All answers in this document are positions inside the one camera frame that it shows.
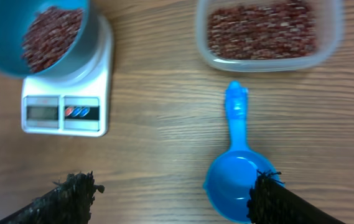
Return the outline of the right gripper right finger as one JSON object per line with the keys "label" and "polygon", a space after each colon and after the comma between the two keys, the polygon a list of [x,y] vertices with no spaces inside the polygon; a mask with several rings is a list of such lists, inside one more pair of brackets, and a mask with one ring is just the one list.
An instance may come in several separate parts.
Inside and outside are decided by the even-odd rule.
{"label": "right gripper right finger", "polygon": [[247,217],[254,224],[345,224],[282,186],[280,172],[257,171]]}

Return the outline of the blue plastic measuring scoop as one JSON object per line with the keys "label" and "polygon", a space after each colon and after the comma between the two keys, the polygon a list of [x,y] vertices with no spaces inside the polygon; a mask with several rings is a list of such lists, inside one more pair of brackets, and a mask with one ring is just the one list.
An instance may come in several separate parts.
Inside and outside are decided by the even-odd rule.
{"label": "blue plastic measuring scoop", "polygon": [[208,169],[203,185],[213,208],[224,218],[237,223],[250,223],[247,203],[249,190],[258,175],[273,173],[271,162],[250,149],[247,141],[248,89],[232,81],[225,91],[225,114],[230,133],[230,148],[217,157]]}

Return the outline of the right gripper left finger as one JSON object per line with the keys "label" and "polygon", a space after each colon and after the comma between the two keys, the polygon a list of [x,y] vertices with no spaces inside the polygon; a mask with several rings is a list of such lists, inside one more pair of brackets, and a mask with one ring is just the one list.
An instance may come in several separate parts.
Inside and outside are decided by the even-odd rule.
{"label": "right gripper left finger", "polygon": [[32,203],[0,220],[0,224],[88,224],[95,193],[105,187],[96,185],[92,172],[68,174],[65,182]]}

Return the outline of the red adzuki beans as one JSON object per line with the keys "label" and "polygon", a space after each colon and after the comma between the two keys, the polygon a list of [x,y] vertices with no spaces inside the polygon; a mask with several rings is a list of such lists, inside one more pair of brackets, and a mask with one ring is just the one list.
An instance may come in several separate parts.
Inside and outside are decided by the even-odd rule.
{"label": "red adzuki beans", "polygon": [[[57,6],[36,15],[22,43],[21,57],[31,72],[43,71],[61,59],[82,20],[82,9]],[[306,1],[219,8],[208,16],[207,45],[213,55],[230,60],[305,57],[317,50],[315,23]]]}

